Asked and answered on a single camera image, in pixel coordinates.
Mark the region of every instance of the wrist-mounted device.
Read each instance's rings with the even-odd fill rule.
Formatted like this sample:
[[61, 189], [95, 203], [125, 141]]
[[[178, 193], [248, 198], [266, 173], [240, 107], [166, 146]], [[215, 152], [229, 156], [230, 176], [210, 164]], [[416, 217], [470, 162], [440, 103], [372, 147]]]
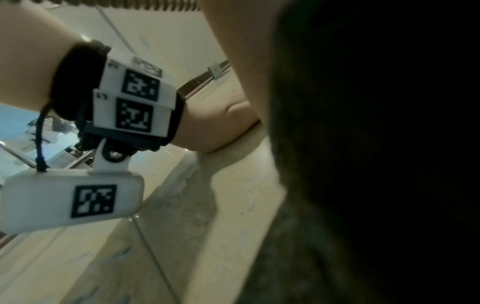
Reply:
[[[156, 151], [177, 131], [185, 99], [163, 71], [99, 42], [72, 48], [53, 79], [37, 120], [37, 171], [8, 178], [0, 196], [0, 231], [21, 233], [136, 213], [144, 180], [128, 171], [137, 151]], [[97, 149], [92, 170], [48, 169], [42, 126], [53, 109], [75, 121], [81, 150]]]

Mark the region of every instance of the white rectangular device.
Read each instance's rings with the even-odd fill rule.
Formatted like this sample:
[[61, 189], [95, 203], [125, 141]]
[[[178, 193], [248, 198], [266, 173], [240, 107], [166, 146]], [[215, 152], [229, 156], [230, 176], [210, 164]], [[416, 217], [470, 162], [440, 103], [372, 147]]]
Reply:
[[136, 173], [82, 169], [28, 170], [5, 181], [0, 231], [8, 234], [128, 217], [141, 207]]

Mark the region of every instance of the qr code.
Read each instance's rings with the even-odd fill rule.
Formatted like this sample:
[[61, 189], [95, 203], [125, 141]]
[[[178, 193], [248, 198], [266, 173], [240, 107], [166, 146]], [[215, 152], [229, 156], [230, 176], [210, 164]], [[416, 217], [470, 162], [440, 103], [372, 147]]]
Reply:
[[113, 213], [116, 193], [116, 185], [77, 186], [71, 217]]
[[140, 98], [157, 101], [160, 92], [160, 80], [127, 69], [121, 91]]
[[116, 127], [150, 133], [153, 113], [153, 106], [117, 98]]
[[154, 75], [155, 77], [162, 78], [163, 71], [160, 68], [154, 66], [153, 64], [146, 62], [143, 59], [134, 57], [131, 64], [134, 67], [137, 67], [139, 69], [144, 70], [147, 73]]

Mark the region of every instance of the forearm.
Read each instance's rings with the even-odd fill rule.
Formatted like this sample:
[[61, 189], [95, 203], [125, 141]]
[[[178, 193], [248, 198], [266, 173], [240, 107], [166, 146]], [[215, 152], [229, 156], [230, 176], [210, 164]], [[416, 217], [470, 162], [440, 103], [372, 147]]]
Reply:
[[200, 5], [260, 119], [269, 118], [271, 45], [277, 18], [292, 0], [200, 0]]
[[172, 144], [212, 152], [238, 138], [258, 120], [248, 101], [186, 104]]
[[0, 103], [40, 111], [59, 63], [82, 38], [29, 2], [0, 2], [0, 20]]

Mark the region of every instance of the black wire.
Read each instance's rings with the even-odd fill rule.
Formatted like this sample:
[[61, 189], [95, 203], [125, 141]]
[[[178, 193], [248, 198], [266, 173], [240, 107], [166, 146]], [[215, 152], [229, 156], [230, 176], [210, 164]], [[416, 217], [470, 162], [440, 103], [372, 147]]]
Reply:
[[58, 102], [64, 101], [67, 98], [73, 98], [73, 97], [80, 97], [81, 95], [92, 95], [92, 91], [88, 92], [80, 92], [72, 95], [65, 96], [60, 99], [56, 100], [50, 100], [40, 111], [40, 115], [38, 116], [38, 119], [36, 120], [36, 130], [35, 130], [35, 148], [36, 148], [36, 170], [37, 172], [46, 172], [47, 171], [47, 163], [45, 162], [44, 159], [44, 154], [42, 151], [42, 131], [44, 129], [44, 121], [45, 117], [49, 114], [49, 112], [54, 108], [55, 104]]

